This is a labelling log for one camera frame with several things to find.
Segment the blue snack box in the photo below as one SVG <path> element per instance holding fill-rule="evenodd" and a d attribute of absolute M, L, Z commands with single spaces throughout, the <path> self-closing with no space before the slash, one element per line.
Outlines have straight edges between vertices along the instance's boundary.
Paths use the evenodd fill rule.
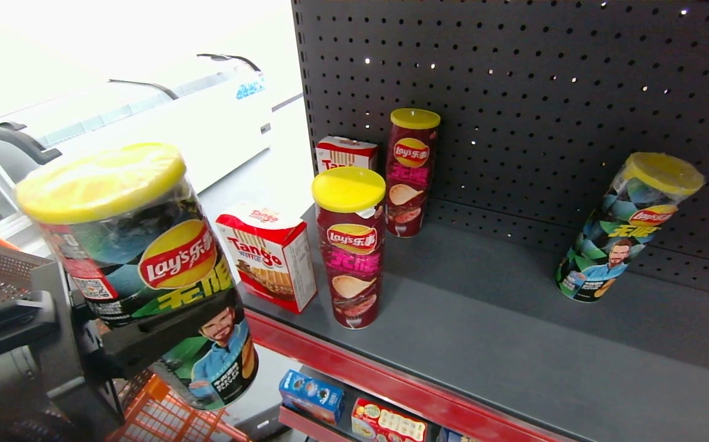
<path fill-rule="evenodd" d="M 278 390 L 284 406 L 330 425 L 336 425 L 343 413 L 342 389 L 295 370 L 288 371 Z"/>
<path fill-rule="evenodd" d="M 442 428 L 436 442 L 477 442 L 477 440 L 458 434 L 449 428 Z"/>

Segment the potato chip can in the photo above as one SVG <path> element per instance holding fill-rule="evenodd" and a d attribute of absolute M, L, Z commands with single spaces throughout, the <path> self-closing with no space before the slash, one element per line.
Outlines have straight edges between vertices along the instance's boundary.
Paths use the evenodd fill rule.
<path fill-rule="evenodd" d="M 258 355 L 236 290 L 197 336 L 183 339 L 150 368 L 196 409 L 219 409 L 242 397 L 258 371 Z"/>
<path fill-rule="evenodd" d="M 319 244 L 332 314 L 349 329 L 379 314 L 384 261 L 384 179 L 358 167 L 334 168 L 313 179 Z"/>
<path fill-rule="evenodd" d="M 387 231 L 418 234 L 428 201 L 441 117 L 423 109 L 396 109 L 387 145 Z"/>
<path fill-rule="evenodd" d="M 695 167 L 679 158 L 633 153 L 556 269 L 556 286 L 580 302 L 602 299 L 678 204 L 704 182 Z"/>
<path fill-rule="evenodd" d="M 225 308 L 167 352 L 158 369 L 192 406 L 239 397 L 256 375 L 242 304 L 179 149 L 128 145 L 93 157 L 54 160 L 15 188 L 20 209 L 110 327 L 205 297 Z"/>
<path fill-rule="evenodd" d="M 87 304 L 110 327 L 231 287 L 220 244 L 171 145 L 55 160 L 15 188 Z"/>

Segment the yellow lid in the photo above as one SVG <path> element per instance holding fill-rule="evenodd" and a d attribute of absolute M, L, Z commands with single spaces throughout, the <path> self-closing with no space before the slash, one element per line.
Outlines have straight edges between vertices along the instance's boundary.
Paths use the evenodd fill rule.
<path fill-rule="evenodd" d="M 346 166 L 323 171 L 310 185 L 313 199 L 322 209 L 355 213 L 384 199 L 386 184 L 380 174 L 366 168 Z"/>
<path fill-rule="evenodd" d="M 441 123 L 441 117 L 425 109 L 402 108 L 390 113 L 390 121 L 407 129 L 433 129 Z"/>
<path fill-rule="evenodd" d="M 637 152 L 624 163 L 624 177 L 637 178 L 664 193 L 690 196 L 703 187 L 704 176 L 685 160 L 664 153 Z"/>
<path fill-rule="evenodd" d="M 140 143 L 77 160 L 54 160 L 28 174 L 15 187 L 15 198 L 40 223 L 90 223 L 149 204 L 184 174 L 179 149 Z"/>

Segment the barcode label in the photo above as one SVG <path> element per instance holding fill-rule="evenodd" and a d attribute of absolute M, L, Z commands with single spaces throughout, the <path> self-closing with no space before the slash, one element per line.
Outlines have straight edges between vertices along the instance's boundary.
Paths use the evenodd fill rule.
<path fill-rule="evenodd" d="M 73 277 L 79 290 L 82 291 L 84 297 L 91 300 L 113 300 L 114 294 L 109 291 L 106 284 L 100 279 L 81 279 L 81 277 Z"/>

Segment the shopping cart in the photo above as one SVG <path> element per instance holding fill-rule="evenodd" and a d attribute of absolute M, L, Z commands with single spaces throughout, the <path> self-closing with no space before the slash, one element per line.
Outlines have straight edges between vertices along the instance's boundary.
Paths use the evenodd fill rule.
<path fill-rule="evenodd" d="M 224 408 L 217 411 L 191 408 L 149 371 L 129 381 L 118 397 L 122 408 L 126 409 L 126 422 L 108 436 L 107 442 L 223 442 L 230 439 L 250 442 L 245 433 L 223 422 Z"/>

